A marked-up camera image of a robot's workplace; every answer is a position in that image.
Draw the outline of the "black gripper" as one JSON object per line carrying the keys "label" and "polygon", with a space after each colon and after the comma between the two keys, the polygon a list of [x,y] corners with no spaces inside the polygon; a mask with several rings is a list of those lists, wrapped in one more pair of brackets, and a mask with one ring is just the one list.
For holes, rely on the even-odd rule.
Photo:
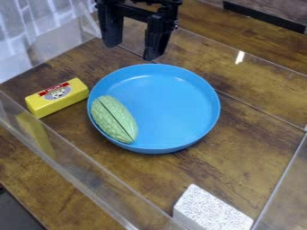
{"label": "black gripper", "polygon": [[[125,17],[149,21],[143,59],[153,61],[165,52],[173,31],[178,28],[179,7],[183,0],[95,0],[99,10],[101,33],[105,45],[114,48],[123,42]],[[158,4],[157,11],[138,7]]]}

